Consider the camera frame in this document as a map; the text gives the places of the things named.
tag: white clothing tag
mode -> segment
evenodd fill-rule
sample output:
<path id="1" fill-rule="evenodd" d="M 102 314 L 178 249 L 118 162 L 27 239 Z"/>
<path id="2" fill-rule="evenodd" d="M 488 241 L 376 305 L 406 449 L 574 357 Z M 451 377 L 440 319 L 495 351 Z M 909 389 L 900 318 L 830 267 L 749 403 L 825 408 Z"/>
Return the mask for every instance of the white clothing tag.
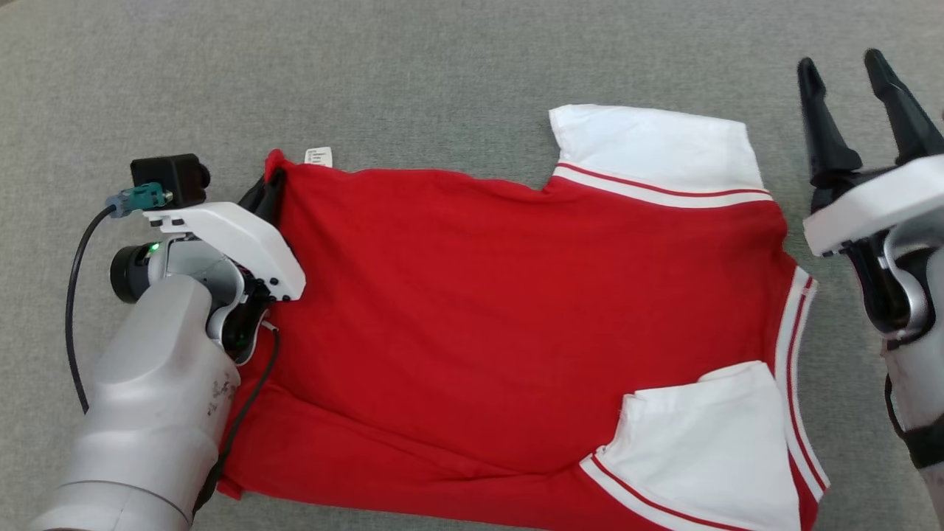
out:
<path id="1" fill-rule="evenodd" d="M 313 147 L 305 151 L 305 164 L 318 164 L 319 166 L 334 167 L 334 160 L 331 157 L 330 147 Z"/>

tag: gray textured background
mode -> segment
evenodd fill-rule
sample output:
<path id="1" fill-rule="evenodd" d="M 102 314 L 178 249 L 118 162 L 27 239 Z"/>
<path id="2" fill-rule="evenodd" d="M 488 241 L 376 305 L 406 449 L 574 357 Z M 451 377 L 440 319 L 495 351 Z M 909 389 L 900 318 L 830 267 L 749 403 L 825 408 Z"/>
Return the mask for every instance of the gray textured background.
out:
<path id="1" fill-rule="evenodd" d="M 747 123 L 787 249 L 821 282 L 801 404 L 833 481 L 820 530 L 934 529 L 881 399 L 879 343 L 849 265 L 802 241 L 810 188 L 795 65 L 813 56 L 866 164 L 895 154 L 861 66 L 885 51 L 933 116 L 944 105 L 938 0 L 19 0 L 0 8 L 0 517 L 39 509 L 81 415 L 62 305 L 78 236 L 134 158 L 197 153 L 233 200 L 267 151 L 332 146 L 335 165 L 441 166 L 539 187 L 556 159 L 545 111 L 592 102 Z M 86 372 L 127 307 L 94 237 L 77 299 Z M 491 526 L 217 496 L 194 529 L 485 530 Z"/>

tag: teal connector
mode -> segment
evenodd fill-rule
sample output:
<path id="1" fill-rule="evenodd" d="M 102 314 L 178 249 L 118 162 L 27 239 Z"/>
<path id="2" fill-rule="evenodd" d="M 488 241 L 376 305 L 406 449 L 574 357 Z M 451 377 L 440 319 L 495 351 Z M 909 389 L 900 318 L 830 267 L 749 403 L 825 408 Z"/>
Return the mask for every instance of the teal connector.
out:
<path id="1" fill-rule="evenodd" d="M 111 213 L 111 217 L 125 217 L 136 210 L 162 207 L 171 200 L 169 196 L 170 193 L 165 193 L 160 184 L 148 182 L 141 186 L 122 190 L 106 199 L 105 205 L 114 205 L 115 210 Z"/>

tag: t-shirt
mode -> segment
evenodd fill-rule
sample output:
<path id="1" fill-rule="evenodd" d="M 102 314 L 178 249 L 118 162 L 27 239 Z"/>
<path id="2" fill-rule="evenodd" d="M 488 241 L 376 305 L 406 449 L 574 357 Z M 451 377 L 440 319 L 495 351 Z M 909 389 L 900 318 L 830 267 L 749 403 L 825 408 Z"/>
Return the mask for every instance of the t-shirt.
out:
<path id="1" fill-rule="evenodd" d="M 547 185 L 266 162 L 305 270 L 220 489 L 553 530 L 810 529 L 816 284 L 743 124 L 550 112 Z M 268 361 L 260 331 L 233 413 Z"/>

